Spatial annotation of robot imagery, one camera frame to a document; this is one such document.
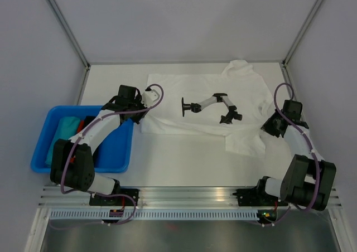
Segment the white printed t shirt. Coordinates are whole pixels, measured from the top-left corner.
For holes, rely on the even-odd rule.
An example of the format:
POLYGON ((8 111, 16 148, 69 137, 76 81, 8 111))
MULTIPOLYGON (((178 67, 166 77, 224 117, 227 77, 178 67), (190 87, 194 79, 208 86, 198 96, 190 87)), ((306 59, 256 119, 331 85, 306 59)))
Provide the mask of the white printed t shirt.
POLYGON ((219 74, 150 74, 147 83, 161 85, 164 97, 142 121, 143 133, 218 135, 228 152, 264 157, 259 132, 273 96, 251 64, 231 61, 219 74))

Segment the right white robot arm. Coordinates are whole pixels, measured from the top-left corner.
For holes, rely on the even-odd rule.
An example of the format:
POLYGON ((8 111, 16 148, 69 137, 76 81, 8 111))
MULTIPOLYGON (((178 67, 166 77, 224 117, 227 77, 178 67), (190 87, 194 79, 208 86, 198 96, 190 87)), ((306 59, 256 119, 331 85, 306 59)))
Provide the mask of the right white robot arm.
POLYGON ((262 130, 281 137, 288 144, 292 161, 282 180, 264 176, 254 191, 262 205, 274 198, 297 206, 300 210, 323 211, 329 201, 336 166, 315 150, 306 122, 301 120, 302 103, 285 100, 281 110, 263 124, 262 130))

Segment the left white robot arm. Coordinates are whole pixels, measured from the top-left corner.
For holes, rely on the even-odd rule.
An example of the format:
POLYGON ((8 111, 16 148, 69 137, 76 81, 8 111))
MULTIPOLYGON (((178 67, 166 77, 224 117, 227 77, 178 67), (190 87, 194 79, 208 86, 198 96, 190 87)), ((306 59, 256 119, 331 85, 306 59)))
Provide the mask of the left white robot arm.
POLYGON ((61 193, 96 193, 109 205, 118 204, 122 198, 120 182, 95 173, 93 154, 127 120, 140 121, 145 110, 139 89, 120 85, 118 94, 84 129, 68 139, 58 139, 52 153, 50 180, 60 185, 61 193))

